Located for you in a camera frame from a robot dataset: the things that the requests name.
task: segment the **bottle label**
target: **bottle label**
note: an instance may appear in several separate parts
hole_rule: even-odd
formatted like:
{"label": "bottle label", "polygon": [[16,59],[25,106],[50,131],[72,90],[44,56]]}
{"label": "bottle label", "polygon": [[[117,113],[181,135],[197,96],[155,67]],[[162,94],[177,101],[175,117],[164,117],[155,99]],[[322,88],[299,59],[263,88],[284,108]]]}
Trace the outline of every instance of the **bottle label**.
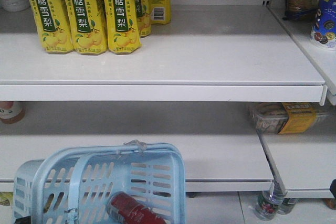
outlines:
{"label": "bottle label", "polygon": [[269,203],[261,194],[258,196],[258,205],[263,211],[271,215],[275,214],[279,208],[279,205]]}
{"label": "bottle label", "polygon": [[301,133],[315,121],[316,112],[309,102],[283,102],[288,113],[288,121],[279,134]]}
{"label": "bottle label", "polygon": [[11,119],[20,114],[21,102],[0,102],[0,118]]}

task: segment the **red can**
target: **red can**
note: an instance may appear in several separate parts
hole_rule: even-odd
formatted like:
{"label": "red can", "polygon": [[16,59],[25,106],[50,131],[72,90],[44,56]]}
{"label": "red can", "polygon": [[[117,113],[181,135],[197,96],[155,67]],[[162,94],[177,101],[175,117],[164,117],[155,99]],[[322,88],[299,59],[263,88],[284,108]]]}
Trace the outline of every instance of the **red can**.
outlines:
{"label": "red can", "polygon": [[164,219],[122,191],[109,200],[107,212],[121,224],[166,224]]}

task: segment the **store shelf unit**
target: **store shelf unit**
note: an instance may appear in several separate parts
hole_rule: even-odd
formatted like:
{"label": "store shelf unit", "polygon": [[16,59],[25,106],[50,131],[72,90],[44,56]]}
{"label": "store shelf unit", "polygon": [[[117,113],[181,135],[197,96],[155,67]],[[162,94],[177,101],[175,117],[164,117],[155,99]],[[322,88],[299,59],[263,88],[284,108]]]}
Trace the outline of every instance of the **store shelf unit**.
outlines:
{"label": "store shelf unit", "polygon": [[332,198],[336,178],[336,116],[302,134],[260,134],[275,176],[288,198]]}
{"label": "store shelf unit", "polygon": [[324,102],[324,79],[266,7],[172,8],[127,56],[48,55],[30,10],[1,11],[0,100]]}
{"label": "store shelf unit", "polygon": [[311,63],[326,81],[328,87],[327,98],[336,105],[336,53],[321,49],[310,41],[313,22],[292,22],[283,20],[284,9],[271,9],[275,17],[282,24],[289,36],[307,56]]}
{"label": "store shelf unit", "polygon": [[15,171],[72,146],[167,142],[181,152],[187,191],[267,190],[272,174],[243,103],[26,102],[26,116],[0,125],[0,191]]}

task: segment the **yellow drink bottle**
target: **yellow drink bottle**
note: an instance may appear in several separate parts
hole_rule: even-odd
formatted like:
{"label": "yellow drink bottle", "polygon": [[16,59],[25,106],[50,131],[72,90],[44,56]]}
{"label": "yellow drink bottle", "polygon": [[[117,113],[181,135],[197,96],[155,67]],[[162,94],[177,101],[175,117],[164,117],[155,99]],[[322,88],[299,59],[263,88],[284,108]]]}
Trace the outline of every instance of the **yellow drink bottle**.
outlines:
{"label": "yellow drink bottle", "polygon": [[29,0],[42,46],[50,54],[73,51],[65,0]]}

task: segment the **tiled floor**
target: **tiled floor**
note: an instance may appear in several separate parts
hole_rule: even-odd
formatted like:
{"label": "tiled floor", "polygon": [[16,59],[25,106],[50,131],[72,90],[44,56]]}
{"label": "tiled floor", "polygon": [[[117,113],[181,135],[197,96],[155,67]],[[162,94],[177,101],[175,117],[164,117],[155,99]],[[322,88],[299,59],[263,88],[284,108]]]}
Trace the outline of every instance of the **tiled floor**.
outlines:
{"label": "tiled floor", "polygon": [[[335,224],[336,211],[320,199],[301,199],[288,215],[271,221],[259,220],[253,213],[256,192],[200,193],[187,197],[188,224]],[[11,207],[0,206],[0,223],[11,224]]]}

